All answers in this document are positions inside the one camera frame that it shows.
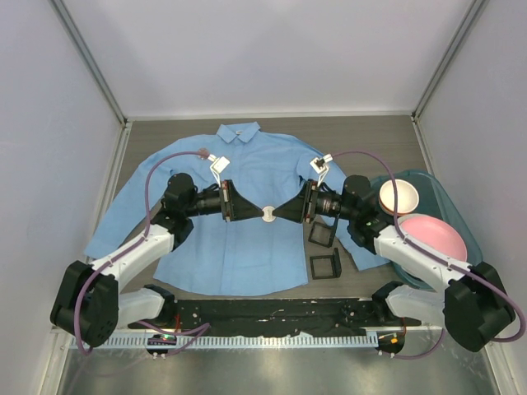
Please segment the blue button-up shirt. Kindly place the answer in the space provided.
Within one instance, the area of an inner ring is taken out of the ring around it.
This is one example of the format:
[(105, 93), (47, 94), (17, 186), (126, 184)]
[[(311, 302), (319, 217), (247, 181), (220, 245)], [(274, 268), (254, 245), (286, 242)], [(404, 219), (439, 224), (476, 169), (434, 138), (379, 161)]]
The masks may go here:
[[(257, 123), (222, 125), (213, 135), (179, 139), (146, 158), (121, 188), (86, 246), (98, 259), (115, 251), (166, 190), (169, 178), (189, 174), (198, 188), (214, 183), (207, 149), (231, 163), (222, 177), (258, 207), (278, 207), (317, 174), (319, 152), (296, 137), (262, 131)], [(193, 220), (189, 237), (158, 263), (154, 277), (202, 295), (256, 296), (308, 282), (304, 235), (298, 223), (260, 218), (228, 223), (219, 215)]]

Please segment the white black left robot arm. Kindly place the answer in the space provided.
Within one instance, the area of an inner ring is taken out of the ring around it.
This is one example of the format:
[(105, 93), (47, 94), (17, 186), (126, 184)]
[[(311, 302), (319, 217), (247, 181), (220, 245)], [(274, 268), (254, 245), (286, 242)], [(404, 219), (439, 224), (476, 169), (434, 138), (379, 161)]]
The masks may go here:
[(169, 291), (154, 285), (129, 293), (123, 289), (188, 238), (194, 228), (192, 217), (215, 214), (224, 221), (243, 221), (264, 212), (242, 197), (230, 180), (198, 191), (190, 175), (172, 176), (148, 228), (104, 258), (67, 267), (51, 309), (51, 323), (90, 347), (101, 346), (115, 329), (139, 321), (170, 323), (175, 297)]

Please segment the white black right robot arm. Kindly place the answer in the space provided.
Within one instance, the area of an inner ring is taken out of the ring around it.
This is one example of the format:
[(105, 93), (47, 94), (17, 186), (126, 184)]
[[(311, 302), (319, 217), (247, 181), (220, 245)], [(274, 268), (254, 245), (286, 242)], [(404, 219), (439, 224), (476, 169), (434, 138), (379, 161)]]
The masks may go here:
[(430, 290), (399, 283), (381, 289), (380, 303), (395, 317), (438, 326), (472, 352), (489, 342), (501, 342), (500, 333), (513, 322), (520, 327), (510, 341), (525, 334), (525, 315), (506, 293), (492, 265), (471, 265), (438, 252), (403, 232), (403, 219), (389, 219), (377, 201), (364, 176), (347, 177), (341, 193), (326, 191), (308, 180), (273, 215), (298, 223), (317, 215), (347, 220), (347, 232), (356, 244), (425, 281)]

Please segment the orange painted round brooch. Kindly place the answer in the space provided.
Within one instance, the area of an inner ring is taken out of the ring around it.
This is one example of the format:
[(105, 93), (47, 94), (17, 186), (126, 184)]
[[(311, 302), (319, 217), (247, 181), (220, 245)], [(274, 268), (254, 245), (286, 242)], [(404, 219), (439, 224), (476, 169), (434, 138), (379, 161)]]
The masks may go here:
[(267, 223), (271, 223), (273, 221), (275, 221), (276, 217), (275, 215), (273, 214), (274, 212), (274, 207), (272, 206), (266, 206), (262, 209), (262, 212), (263, 212), (263, 215), (262, 215), (262, 220), (264, 222), (267, 222)]

